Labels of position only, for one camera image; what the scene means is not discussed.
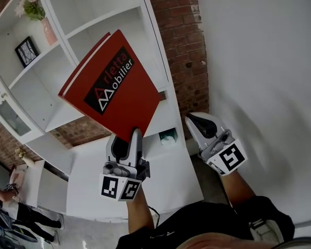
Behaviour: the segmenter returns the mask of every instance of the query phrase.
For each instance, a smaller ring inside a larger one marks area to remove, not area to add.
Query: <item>white shirt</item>
[[[2,210],[7,212],[9,217],[11,217],[12,219],[17,219],[19,204],[14,199],[8,202],[2,202]]]

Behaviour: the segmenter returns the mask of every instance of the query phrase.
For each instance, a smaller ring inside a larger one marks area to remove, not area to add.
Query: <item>brick wall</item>
[[[171,69],[186,139],[191,134],[183,119],[188,112],[209,106],[206,49],[198,0],[151,0]]]
[[[9,0],[0,0],[0,12]],[[164,42],[181,116],[188,112],[208,112],[206,50],[197,0],[151,0]],[[191,135],[184,120],[186,138]],[[51,133],[66,147],[81,145],[110,135],[100,124],[82,117]],[[7,167],[20,164],[14,150],[22,147],[33,160],[41,158],[22,146],[0,124],[0,161]]]

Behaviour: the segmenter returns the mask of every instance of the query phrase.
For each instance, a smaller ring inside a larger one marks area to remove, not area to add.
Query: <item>pink vase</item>
[[[47,42],[51,46],[55,42],[57,42],[58,39],[56,38],[56,35],[52,29],[50,22],[48,21],[48,18],[44,18],[43,20],[41,20],[41,23],[43,24],[43,27],[44,27],[44,33],[45,33]]]

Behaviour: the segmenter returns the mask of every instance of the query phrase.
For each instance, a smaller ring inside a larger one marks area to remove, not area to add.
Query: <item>white marker cube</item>
[[[100,195],[116,201],[133,201],[142,181],[113,175],[100,175]]]
[[[206,163],[220,175],[225,176],[235,171],[247,160],[241,142],[236,139],[230,145],[225,146],[222,151],[209,158]]]

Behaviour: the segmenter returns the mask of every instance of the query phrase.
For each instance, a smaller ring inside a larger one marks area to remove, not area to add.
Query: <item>black pants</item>
[[[26,226],[30,228],[35,234],[43,237],[45,240],[53,242],[54,236],[45,232],[35,222],[40,223],[44,226],[52,228],[61,228],[61,223],[55,220],[51,220],[48,217],[40,214],[39,212],[33,211],[24,204],[19,203],[19,210],[17,213],[16,224]]]

